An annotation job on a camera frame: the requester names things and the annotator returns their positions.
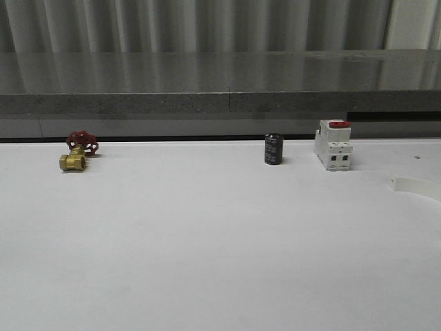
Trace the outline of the white half-ring pipe clamp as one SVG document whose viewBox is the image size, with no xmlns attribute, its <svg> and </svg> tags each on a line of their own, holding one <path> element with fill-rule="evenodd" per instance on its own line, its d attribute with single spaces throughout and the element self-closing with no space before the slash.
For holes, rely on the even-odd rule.
<svg viewBox="0 0 441 331">
<path fill-rule="evenodd" d="M 440 201 L 440 184 L 424 179 L 391 176 L 389 185 L 395 192 L 419 194 Z"/>
</svg>

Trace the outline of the black cylindrical capacitor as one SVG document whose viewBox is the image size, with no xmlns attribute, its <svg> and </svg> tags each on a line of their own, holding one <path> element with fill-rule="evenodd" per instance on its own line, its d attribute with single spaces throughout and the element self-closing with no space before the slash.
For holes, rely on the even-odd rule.
<svg viewBox="0 0 441 331">
<path fill-rule="evenodd" d="M 279 165 L 283 162 L 284 137 L 278 133 L 265 135 L 264 161 L 268 165 Z"/>
</svg>

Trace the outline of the brass valve red handwheel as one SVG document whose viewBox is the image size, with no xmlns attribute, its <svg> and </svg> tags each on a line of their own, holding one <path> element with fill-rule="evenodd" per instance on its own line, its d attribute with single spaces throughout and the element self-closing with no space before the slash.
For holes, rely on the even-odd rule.
<svg viewBox="0 0 441 331">
<path fill-rule="evenodd" d="M 86 157 L 93 156 L 99 149 L 96 137 L 86 131 L 74 131 L 66 139 L 70 149 L 69 154 L 63 154 L 59 159 L 59 167 L 62 171 L 84 171 Z"/>
</svg>

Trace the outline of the grey stone counter ledge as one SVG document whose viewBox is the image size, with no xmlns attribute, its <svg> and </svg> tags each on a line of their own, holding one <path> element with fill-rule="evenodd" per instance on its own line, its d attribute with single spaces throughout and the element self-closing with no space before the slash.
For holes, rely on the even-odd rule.
<svg viewBox="0 0 441 331">
<path fill-rule="evenodd" d="M 1 55 L 1 114 L 313 119 L 440 111 L 440 52 Z"/>
</svg>

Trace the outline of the white circuit breaker red switch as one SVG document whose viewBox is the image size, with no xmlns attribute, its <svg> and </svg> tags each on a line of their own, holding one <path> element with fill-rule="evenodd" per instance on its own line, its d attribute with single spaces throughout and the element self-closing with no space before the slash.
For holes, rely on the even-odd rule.
<svg viewBox="0 0 441 331">
<path fill-rule="evenodd" d="M 353 146 L 351 123 L 342 119 L 320 120 L 315 133 L 314 153 L 328 171 L 350 169 Z"/>
</svg>

